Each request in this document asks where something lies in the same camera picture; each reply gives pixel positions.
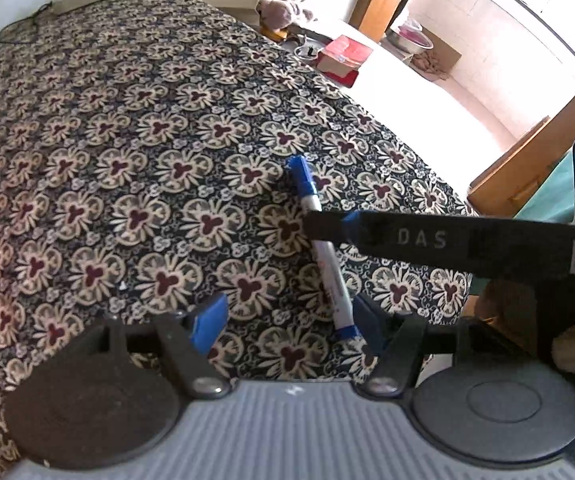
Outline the blue white marker pen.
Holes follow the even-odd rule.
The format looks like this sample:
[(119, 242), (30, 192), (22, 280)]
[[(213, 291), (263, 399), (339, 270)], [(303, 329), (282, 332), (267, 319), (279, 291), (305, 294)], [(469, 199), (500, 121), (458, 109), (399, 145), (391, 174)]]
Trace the blue white marker pen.
[[(306, 216), (312, 212), (320, 212), (322, 206), (307, 159), (301, 155), (293, 156), (287, 163), (287, 169)], [(359, 330), (353, 321), (353, 304), (335, 248), (331, 242), (315, 240), (312, 235), (310, 240), (319, 266), (321, 283), (330, 300), (336, 333), (341, 339), (353, 339), (359, 335)]]

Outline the floral patterned tablecloth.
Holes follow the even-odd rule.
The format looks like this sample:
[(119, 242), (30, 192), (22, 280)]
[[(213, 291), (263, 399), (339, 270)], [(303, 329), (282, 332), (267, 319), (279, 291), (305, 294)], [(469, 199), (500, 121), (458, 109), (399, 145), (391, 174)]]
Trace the floral patterned tablecloth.
[(4, 396), (106, 314), (135, 323), (222, 292), (230, 378), (351, 378), (287, 163), (327, 209), (468, 214), (363, 107), (198, 0), (39, 15), (0, 43), (0, 477)]

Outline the metal bowl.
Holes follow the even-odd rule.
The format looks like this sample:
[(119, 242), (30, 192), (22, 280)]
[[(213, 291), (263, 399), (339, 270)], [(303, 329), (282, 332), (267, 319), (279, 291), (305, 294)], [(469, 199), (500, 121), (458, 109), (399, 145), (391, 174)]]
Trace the metal bowl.
[(432, 50), (432, 40), (423, 32), (422, 25), (414, 18), (408, 18), (400, 24), (388, 28), (386, 38), (399, 50), (416, 55)]

